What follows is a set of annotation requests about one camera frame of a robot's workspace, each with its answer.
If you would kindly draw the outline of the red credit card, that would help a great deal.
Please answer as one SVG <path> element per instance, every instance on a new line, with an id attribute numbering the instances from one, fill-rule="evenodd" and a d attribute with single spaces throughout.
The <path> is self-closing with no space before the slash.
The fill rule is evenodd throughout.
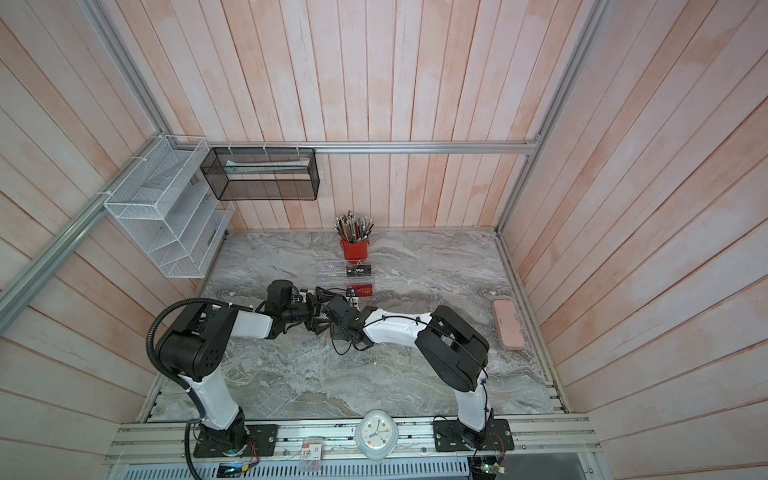
<path id="1" fill-rule="evenodd" d="M 351 289 L 358 297 L 372 297 L 374 294 L 374 286 L 372 283 L 354 284 L 351 286 Z"/>

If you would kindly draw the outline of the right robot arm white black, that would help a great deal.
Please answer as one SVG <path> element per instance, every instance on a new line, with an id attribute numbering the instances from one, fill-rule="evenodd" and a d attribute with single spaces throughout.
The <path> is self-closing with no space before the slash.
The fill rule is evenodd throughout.
<path id="1" fill-rule="evenodd" d="M 336 295 L 321 308 L 333 332 L 354 347 L 392 344 L 417 349 L 456 396 L 458 421 L 481 433 L 492 416 L 486 382 L 489 342 L 452 308 L 431 313 L 394 313 L 375 307 L 359 310 Z"/>

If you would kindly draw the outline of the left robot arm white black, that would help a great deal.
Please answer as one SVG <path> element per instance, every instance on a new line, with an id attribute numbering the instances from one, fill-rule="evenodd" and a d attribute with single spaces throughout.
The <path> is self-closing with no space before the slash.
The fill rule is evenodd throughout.
<path id="1" fill-rule="evenodd" d="M 182 299 L 153 320 L 145 341 L 147 356 L 159 373 L 188 394 L 202 425 L 223 432 L 241 414 L 220 368 L 229 341 L 272 340 L 298 325 L 321 333 L 330 324 L 321 318 L 322 306 L 337 296 L 333 290 L 300 290 L 288 280 L 275 280 L 267 288 L 267 299 L 257 306 Z"/>

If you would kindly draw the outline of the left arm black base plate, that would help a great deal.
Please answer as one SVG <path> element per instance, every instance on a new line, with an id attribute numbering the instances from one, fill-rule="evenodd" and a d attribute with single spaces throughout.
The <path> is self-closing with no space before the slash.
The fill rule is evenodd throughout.
<path id="1" fill-rule="evenodd" d="M 233 424 L 228 430 L 202 425 L 193 450 L 195 458 L 270 457 L 277 440 L 277 424 Z"/>

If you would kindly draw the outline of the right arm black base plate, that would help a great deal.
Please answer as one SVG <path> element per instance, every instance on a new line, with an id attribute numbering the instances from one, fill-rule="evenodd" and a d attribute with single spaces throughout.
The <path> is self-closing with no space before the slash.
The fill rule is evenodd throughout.
<path id="1" fill-rule="evenodd" d="M 435 419 L 432 426 L 438 452 L 493 450 L 504 453 L 515 449 L 512 431 L 505 419 L 491 418 L 481 431 L 474 431 L 459 420 Z"/>

